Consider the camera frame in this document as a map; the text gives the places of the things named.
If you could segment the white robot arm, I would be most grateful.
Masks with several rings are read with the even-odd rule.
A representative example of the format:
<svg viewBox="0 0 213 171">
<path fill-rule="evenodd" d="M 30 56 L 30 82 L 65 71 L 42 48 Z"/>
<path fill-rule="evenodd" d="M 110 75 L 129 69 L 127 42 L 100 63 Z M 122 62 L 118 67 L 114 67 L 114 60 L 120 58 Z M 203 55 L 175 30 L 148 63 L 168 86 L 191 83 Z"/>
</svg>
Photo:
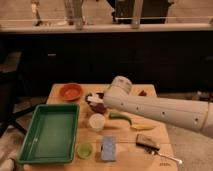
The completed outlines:
<svg viewBox="0 0 213 171">
<path fill-rule="evenodd" d="M 116 76 L 104 92 L 104 105 L 213 138 L 213 103 L 135 96 L 131 89 L 128 78 Z"/>
</svg>

